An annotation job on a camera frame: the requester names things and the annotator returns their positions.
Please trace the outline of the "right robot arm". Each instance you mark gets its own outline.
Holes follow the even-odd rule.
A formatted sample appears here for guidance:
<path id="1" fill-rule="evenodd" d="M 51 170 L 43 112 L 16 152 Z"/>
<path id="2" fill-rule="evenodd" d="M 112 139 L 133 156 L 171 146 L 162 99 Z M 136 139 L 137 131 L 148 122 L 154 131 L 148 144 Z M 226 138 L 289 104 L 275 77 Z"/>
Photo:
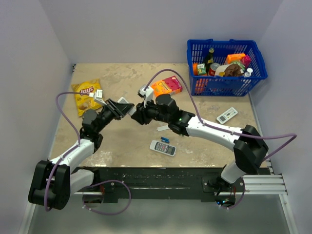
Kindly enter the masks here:
<path id="1" fill-rule="evenodd" d="M 141 125 L 152 120 L 161 121 L 178 135 L 209 140 L 233 151 L 234 161 L 226 165 L 210 183 L 224 192 L 229 191 L 245 174 L 255 175 L 268 152 L 267 144 L 253 126 L 246 125 L 240 129 L 206 121 L 179 109 L 169 94 L 137 104 L 131 118 Z"/>

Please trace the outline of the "white long remote control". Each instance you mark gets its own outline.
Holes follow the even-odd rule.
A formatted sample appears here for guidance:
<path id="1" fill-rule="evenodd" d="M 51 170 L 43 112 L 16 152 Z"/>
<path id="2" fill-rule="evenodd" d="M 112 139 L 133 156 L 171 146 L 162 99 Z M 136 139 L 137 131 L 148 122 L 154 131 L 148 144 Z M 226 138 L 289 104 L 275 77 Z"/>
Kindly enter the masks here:
<path id="1" fill-rule="evenodd" d="M 125 97 L 121 97 L 117 102 L 122 109 L 124 115 L 128 114 L 129 116 L 131 116 L 136 112 L 135 105 L 133 103 L 129 103 Z"/>

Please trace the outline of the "white battery cover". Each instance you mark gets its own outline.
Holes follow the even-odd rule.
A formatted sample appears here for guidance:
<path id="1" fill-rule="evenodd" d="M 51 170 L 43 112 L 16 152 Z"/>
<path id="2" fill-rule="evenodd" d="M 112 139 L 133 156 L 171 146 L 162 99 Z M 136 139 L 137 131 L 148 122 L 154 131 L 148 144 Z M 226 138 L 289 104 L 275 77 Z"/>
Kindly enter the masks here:
<path id="1" fill-rule="evenodd" d="M 160 127 L 157 127 L 157 130 L 158 130 L 159 132 L 160 132 L 160 131 L 169 130 L 169 127 L 168 127 L 168 125 L 160 126 Z"/>

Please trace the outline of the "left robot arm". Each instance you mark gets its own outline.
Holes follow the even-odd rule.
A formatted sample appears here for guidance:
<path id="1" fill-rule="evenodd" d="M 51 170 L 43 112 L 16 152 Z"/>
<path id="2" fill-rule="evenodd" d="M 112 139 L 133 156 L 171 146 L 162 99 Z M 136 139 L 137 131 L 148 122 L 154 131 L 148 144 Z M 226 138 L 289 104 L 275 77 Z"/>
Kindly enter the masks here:
<path id="1" fill-rule="evenodd" d="M 89 191 L 100 188 L 101 179 L 94 172 L 77 167 L 99 149 L 103 140 L 100 132 L 112 120 L 124 118 L 134 107 L 124 98 L 118 102 L 108 99 L 105 103 L 100 112 L 87 110 L 83 114 L 80 139 L 70 149 L 36 165 L 28 194 L 30 203 L 42 205 L 47 210 L 61 210 L 71 194 L 84 187 Z"/>

